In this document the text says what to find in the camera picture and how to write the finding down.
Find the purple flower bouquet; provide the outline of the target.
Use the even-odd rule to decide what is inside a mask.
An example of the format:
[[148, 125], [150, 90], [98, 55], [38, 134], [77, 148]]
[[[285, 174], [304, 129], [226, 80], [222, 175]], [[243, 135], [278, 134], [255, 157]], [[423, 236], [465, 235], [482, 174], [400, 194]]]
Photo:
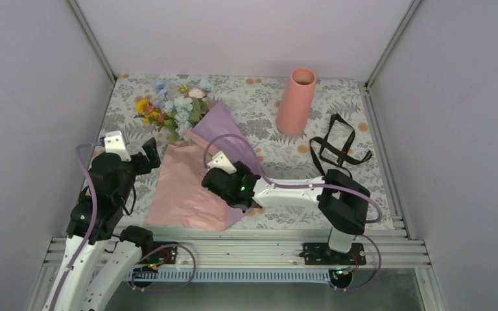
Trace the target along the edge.
[[201, 80], [197, 86], [187, 84], [177, 87], [177, 96], [169, 97], [169, 88], [164, 80], [153, 85], [156, 95], [136, 101], [136, 118], [143, 124], [157, 127], [158, 131], [169, 131], [169, 141], [188, 141], [187, 132], [205, 117], [211, 109], [209, 94], [212, 84]]

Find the purple pink wrapping paper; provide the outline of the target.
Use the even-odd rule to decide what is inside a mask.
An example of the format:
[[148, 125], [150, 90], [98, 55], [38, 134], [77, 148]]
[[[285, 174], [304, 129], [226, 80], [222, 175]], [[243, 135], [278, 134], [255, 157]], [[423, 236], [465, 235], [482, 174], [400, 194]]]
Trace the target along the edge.
[[224, 231], [239, 222], [243, 212], [201, 186], [208, 171], [203, 160], [222, 151], [230, 161], [242, 161], [255, 172], [261, 167], [259, 158], [253, 146], [244, 143], [222, 100], [187, 134], [190, 142], [166, 148], [146, 223]]

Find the pink cylindrical vase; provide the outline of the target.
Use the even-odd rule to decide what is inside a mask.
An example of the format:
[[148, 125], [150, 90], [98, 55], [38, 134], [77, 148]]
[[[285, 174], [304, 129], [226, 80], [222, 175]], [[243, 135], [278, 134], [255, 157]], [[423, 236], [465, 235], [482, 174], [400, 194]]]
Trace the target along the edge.
[[316, 81], [315, 73], [308, 68], [297, 68], [290, 74], [276, 116], [276, 126], [281, 133], [299, 135], [304, 131]]

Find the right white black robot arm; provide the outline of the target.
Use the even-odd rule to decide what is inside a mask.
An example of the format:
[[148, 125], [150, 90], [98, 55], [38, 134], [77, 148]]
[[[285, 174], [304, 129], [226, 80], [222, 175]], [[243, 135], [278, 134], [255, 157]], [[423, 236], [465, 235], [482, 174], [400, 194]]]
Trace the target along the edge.
[[305, 180], [267, 179], [238, 161], [209, 169], [202, 186], [242, 211], [281, 206], [320, 211], [332, 226], [325, 254], [334, 264], [349, 257], [355, 237], [365, 231], [370, 191], [339, 170]]

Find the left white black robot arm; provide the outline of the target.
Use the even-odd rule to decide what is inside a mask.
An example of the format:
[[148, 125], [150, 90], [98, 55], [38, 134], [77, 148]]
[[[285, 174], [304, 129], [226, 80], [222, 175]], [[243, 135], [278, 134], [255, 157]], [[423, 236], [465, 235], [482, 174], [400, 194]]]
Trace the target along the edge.
[[131, 267], [154, 255], [152, 232], [131, 225], [121, 232], [112, 257], [94, 272], [116, 225], [129, 214], [136, 178], [161, 165], [154, 138], [133, 155], [119, 131], [107, 133], [100, 144], [104, 152], [82, 165], [88, 186], [70, 213], [64, 256], [43, 310], [103, 310]]

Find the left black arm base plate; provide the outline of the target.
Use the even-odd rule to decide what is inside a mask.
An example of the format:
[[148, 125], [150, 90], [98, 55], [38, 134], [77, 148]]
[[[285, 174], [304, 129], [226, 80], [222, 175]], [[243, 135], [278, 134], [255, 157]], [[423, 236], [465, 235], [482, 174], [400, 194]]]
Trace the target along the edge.
[[[153, 246], [150, 247], [150, 251], [154, 251], [155, 249], [160, 248], [163, 245], [169, 245], [169, 244], [176, 244], [176, 242], [164, 242], [164, 241], [153, 242]], [[178, 252], [177, 246], [163, 248], [148, 256], [143, 262], [145, 264], [154, 264], [157, 266], [161, 266], [163, 264], [174, 264], [176, 262], [177, 252]]]

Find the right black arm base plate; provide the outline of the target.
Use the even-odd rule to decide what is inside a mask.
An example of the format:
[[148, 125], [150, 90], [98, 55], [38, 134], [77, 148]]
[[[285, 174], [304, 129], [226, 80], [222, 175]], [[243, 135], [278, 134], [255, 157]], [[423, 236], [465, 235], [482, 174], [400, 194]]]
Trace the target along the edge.
[[302, 246], [299, 257], [308, 266], [366, 265], [365, 251], [361, 243], [353, 243], [347, 253], [333, 251], [327, 243], [321, 242], [308, 242]]

